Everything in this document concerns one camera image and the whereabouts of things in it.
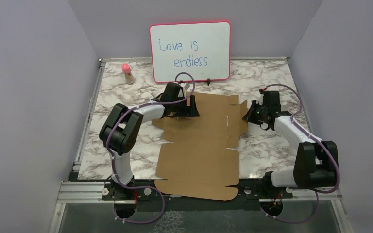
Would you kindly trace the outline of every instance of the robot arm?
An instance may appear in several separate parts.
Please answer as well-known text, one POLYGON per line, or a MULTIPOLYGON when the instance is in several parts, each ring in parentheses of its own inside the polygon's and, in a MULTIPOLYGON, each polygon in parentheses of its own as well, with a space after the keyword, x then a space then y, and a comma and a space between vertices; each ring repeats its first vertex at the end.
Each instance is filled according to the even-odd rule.
MULTIPOLYGON (((294 169, 274 171, 270 173, 272 185, 275 187, 318 188, 336 184, 336 170, 320 145, 305 135, 291 122, 291 113, 281 111, 278 91, 264 91, 260 100, 252 101, 251 107, 243 120, 257 124, 267 124, 265 130, 272 129, 281 134, 289 144, 297 149, 294 169), (322 161, 316 164, 316 158, 322 161)), ((331 152, 338 163, 337 146, 332 141, 318 138, 331 152)))
MULTIPOLYGON (((114 153, 115 159, 113 161, 117 168, 118 177, 124 185, 127 185, 133 177, 129 151, 136 142, 141 124, 163 117, 199 117, 194 95, 189 97, 190 106, 187 106, 186 101, 168 105, 153 104, 154 102, 174 102, 184 99, 185 91, 188 88, 188 83, 182 83, 181 85, 168 83, 163 93, 149 101, 149 103, 151 103, 150 106, 132 111, 122 122, 125 124, 124 128, 118 127, 113 132, 109 146, 114 153)), ((106 146, 106 140, 113 126, 118 119, 131 108, 132 107, 127 107, 120 103, 114 106, 99 134, 99 138, 103 141, 104 146, 106 146)), ((112 179, 118 183, 116 176, 112 176, 112 179)))

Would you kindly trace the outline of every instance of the marble surface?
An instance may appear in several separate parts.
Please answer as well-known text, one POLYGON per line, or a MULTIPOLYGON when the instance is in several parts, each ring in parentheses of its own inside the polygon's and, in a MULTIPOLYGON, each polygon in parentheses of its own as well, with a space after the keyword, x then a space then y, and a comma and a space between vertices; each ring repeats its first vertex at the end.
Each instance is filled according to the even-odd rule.
MULTIPOLYGON (((145 103, 164 91, 164 84, 153 80, 152 65, 149 61, 128 62, 133 68, 135 83, 125 84, 121 66, 123 62, 108 62, 102 77, 95 110, 91 117, 87 143, 83 152, 78 179, 105 179, 111 173, 111 161, 99 131, 116 103, 136 105, 145 103)), ((231 77, 223 82, 213 82, 209 86, 197 83, 196 92, 232 95, 239 94, 240 102, 257 100, 258 89, 273 83, 281 83, 295 88, 288 63, 286 61, 231 61, 231 77)), ((282 109, 295 112, 298 101, 294 94, 281 88, 282 109)), ((297 120, 306 127, 304 115, 297 120)), ((152 126, 150 122, 141 126, 134 148, 131 150, 131 169, 136 179, 159 179, 155 176, 160 146, 168 141, 161 139, 163 130, 152 126)), ((260 178, 267 171, 281 170, 294 165, 296 151, 290 148, 288 141, 277 132, 260 129, 249 124, 248 131, 239 142, 239 177, 260 178)))

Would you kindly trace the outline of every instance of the gray wall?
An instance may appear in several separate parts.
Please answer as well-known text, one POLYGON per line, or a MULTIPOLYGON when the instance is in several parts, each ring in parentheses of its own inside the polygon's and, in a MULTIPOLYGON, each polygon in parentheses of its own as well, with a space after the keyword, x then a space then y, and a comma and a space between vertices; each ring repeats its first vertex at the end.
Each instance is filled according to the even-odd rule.
POLYGON ((289 64, 313 131, 338 144, 353 229, 373 232, 373 0, 323 0, 289 64))
POLYGON ((98 61, 67 0, 0 0, 0 232, 47 232, 98 61))
POLYGON ((229 20, 232 56, 291 56, 321 0, 69 0, 101 58, 150 57, 154 23, 229 20))

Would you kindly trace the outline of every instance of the wire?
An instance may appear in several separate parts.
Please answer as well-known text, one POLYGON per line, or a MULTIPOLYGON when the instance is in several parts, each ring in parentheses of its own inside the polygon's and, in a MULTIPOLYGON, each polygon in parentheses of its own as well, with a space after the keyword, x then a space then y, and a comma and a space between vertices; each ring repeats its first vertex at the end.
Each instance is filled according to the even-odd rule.
POLYGON ((294 116, 296 116, 297 114, 299 114, 303 110, 303 108, 304 108, 304 105, 302 103, 302 100, 301 100, 300 96, 298 95, 298 93, 294 89, 292 89, 291 87, 289 87, 287 85, 283 85, 283 84, 271 84, 271 85, 268 85, 267 88, 272 87, 272 86, 283 86, 283 87, 288 88, 289 90, 291 90, 297 96, 298 101, 300 102, 300 108, 298 109, 298 111, 296 111, 295 113, 293 113, 291 115, 291 117, 290 117, 291 122, 302 133, 304 133, 305 135, 309 136, 309 138, 311 138, 314 142, 316 142, 318 145, 320 145, 320 147, 325 151, 325 153, 327 154, 328 158, 331 160, 332 164, 334 165, 335 173, 336 173, 336 179, 337 179, 334 187, 332 189, 330 189, 330 190, 327 190, 327 191, 322 191, 322 190, 318 190, 318 189, 315 189, 315 188, 311 188, 311 190, 315 191, 315 192, 318 192, 318 193, 332 193, 332 192, 336 191, 338 189, 338 187, 339 187, 339 183, 341 182, 341 174, 339 172, 339 168, 338 168, 337 162, 335 162, 334 157, 331 155, 331 153, 329 152, 329 150, 324 146, 324 144, 322 144, 322 142, 319 139, 317 139, 314 135, 310 134, 296 120, 294 120, 294 116))
POLYGON ((315 218, 315 216, 317 215, 317 212, 318 212, 318 209, 320 208, 320 199, 318 198, 318 193, 315 192, 315 196, 317 197, 317 206, 315 207, 314 211, 312 212, 311 216, 308 217, 307 219, 304 219, 304 220, 300 220, 300 221, 290 221, 290 220, 285 220, 285 219, 281 219, 281 218, 278 218, 278 217, 275 217, 275 216, 271 216, 269 215, 267 212, 265 212, 264 209, 261 208, 262 211, 264 211, 265 213, 265 216, 269 217, 269 218, 272 218, 278 222, 284 222, 284 223, 291 223, 291 224, 301 224, 301 223, 306 223, 310 220, 312 220, 313 218, 315 218))
POLYGON ((141 104, 141 105, 138 105, 136 107, 133 107, 131 109, 129 109, 128 111, 126 111, 120 118, 119 120, 115 123, 115 125, 113 126, 111 132, 109 133, 108 135, 108 138, 106 140, 106 143, 105 143, 105 147, 106 149, 108 150, 108 152, 111 154, 111 161, 112 161, 112 172, 113 172, 113 175, 115 175, 115 178, 117 179, 118 183, 126 188, 126 189, 142 189, 142 188, 150 188, 152 190, 155 190, 157 193, 159 193, 159 195, 161 196, 161 199, 162 199, 162 209, 161 209, 161 212, 153 219, 151 220, 148 220, 148 221, 133 221, 133 220, 125 220, 125 219, 122 219, 120 218, 116 211, 115 211, 115 207, 114 207, 114 214, 115 214, 115 219, 119 219, 123 222, 130 222, 130 223, 135 223, 135 224, 148 224, 148 223, 152 223, 152 222, 155 222, 156 220, 158 220, 164 213, 164 209, 165 209, 165 199, 164 199, 164 195, 161 193, 161 191, 159 191, 157 188, 155 187, 151 187, 151 186, 138 186, 138 187, 128 187, 126 186, 124 183, 122 183, 122 181, 119 179, 119 176, 118 176, 118 173, 117 173, 117 170, 116 170, 116 167, 115 167, 115 157, 114 157, 114 154, 111 150, 111 148, 109 147, 109 143, 111 142, 111 138, 112 138, 112 134, 114 133, 114 131, 117 129, 118 125, 122 122, 122 120, 130 113, 132 112, 133 110, 136 110, 138 108, 143 108, 145 106, 150 106, 150 105, 166 105, 166 104, 176 104, 176 103, 181 103, 183 101, 186 101, 193 93, 194 93, 194 90, 195 90, 195 80, 194 78, 187 72, 181 72, 179 74, 177 74, 175 76, 175 81, 177 80, 178 76, 182 75, 182 74, 186 74, 188 75, 191 79, 192 79, 192 90, 191 92, 189 93, 189 95, 187 95, 185 98, 183 98, 182 100, 177 100, 177 101, 174 101, 174 102, 152 102, 152 103, 144 103, 144 104, 141 104))
POLYGON ((276 205, 276 201, 275 200, 277 200, 277 198, 279 198, 279 197, 281 197, 281 192, 279 192, 278 196, 274 199, 274 205, 276 205))

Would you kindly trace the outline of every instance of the pink bottle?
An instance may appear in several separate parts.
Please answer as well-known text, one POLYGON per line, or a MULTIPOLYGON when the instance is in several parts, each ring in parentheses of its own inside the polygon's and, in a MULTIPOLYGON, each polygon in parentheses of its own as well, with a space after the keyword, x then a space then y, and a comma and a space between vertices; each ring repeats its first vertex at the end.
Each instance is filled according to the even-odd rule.
POLYGON ((124 63, 122 65, 122 72, 125 74, 125 81, 126 81, 126 84, 133 84, 134 83, 134 76, 132 75, 132 72, 131 72, 131 67, 127 64, 127 63, 124 63))

